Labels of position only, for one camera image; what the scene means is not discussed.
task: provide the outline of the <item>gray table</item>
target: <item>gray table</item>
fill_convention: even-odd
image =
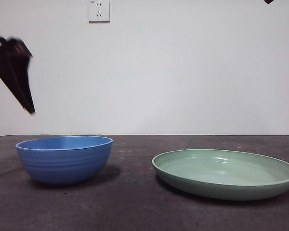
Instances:
[[[159,153],[186,148],[289,162],[289,136],[109,136],[106,167],[69,187],[37,183],[22,169],[14,145],[38,137],[0,137],[0,231],[289,231],[289,191],[251,202],[207,199],[168,186],[151,165]]]

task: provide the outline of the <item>black object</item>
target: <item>black object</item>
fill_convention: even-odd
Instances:
[[[29,112],[34,113],[28,81],[28,65],[32,54],[22,40],[0,37],[0,78],[15,98]]]

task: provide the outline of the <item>electrical outlet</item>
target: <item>electrical outlet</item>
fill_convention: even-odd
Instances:
[[[91,0],[88,2],[89,22],[110,21],[110,0]]]

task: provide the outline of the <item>bowl rim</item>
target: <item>bowl rim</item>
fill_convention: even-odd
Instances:
[[[102,143],[102,144],[97,144],[97,145],[91,145],[91,146],[87,146],[87,147],[79,147],[79,148],[55,148],[55,149],[41,149],[41,148],[24,148],[24,147],[20,147],[21,144],[29,142],[29,141],[36,141],[36,140],[46,140],[46,139],[53,139],[53,138],[65,138],[65,137],[99,137],[99,138],[106,138],[109,141],[107,143]],[[112,138],[109,137],[105,137],[105,136],[53,136],[53,137],[45,137],[45,138],[37,138],[37,139],[31,139],[31,140],[27,140],[27,141],[22,141],[19,142],[15,145],[16,149],[21,149],[21,150],[30,150],[30,151],[68,151],[68,150],[81,150],[81,149],[87,149],[87,148],[93,148],[93,147],[99,147],[99,146],[103,146],[103,145],[107,145],[112,143],[113,140]]]
[[[216,182],[209,182],[209,181],[202,181],[202,180],[195,180],[195,179],[192,179],[192,178],[188,178],[188,177],[181,177],[181,176],[178,176],[178,175],[174,175],[174,174],[171,174],[167,171],[165,171],[164,169],[160,168],[159,166],[157,166],[155,164],[155,159],[157,159],[159,156],[161,155],[165,155],[165,154],[168,154],[168,153],[174,153],[174,152],[181,152],[181,151],[191,151],[191,150],[196,150],[196,151],[200,151],[200,150],[211,150],[211,151],[226,151],[226,152],[235,152],[235,153],[245,153],[245,154],[250,154],[250,155],[256,155],[256,156],[263,156],[263,157],[266,157],[266,158],[269,158],[269,159],[274,159],[274,160],[277,160],[277,161],[280,161],[280,162],[283,162],[285,164],[287,164],[289,166],[289,163],[287,161],[284,161],[284,160],[281,160],[281,159],[278,159],[278,158],[274,158],[274,157],[271,157],[271,156],[267,156],[267,155],[261,155],[261,154],[255,154],[255,153],[249,153],[249,152],[241,152],[241,151],[233,151],[233,150],[224,150],[224,149],[181,149],[181,150],[174,150],[174,151],[169,151],[169,152],[165,152],[165,153],[161,153],[161,154],[158,154],[156,156],[153,157],[152,159],[152,165],[155,169],[158,169],[159,171],[163,172],[163,173],[166,173],[168,175],[171,175],[173,177],[177,177],[177,178],[180,178],[180,179],[184,179],[184,180],[190,180],[190,181],[193,181],[193,182],[200,182],[200,183],[206,183],[206,184],[215,184],[215,185],[223,185],[223,186],[236,186],[236,187],[258,187],[258,186],[270,186],[270,185],[278,185],[278,184],[284,184],[284,183],[288,183],[289,182],[289,179],[286,179],[286,180],[280,180],[280,181],[275,181],[275,182],[271,182],[271,183],[263,183],[263,184],[223,184],[223,183],[216,183]]]

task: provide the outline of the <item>light green dish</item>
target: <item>light green dish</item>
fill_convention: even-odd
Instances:
[[[190,149],[159,154],[152,164],[169,185],[209,198],[260,200],[289,189],[289,163],[265,155]]]

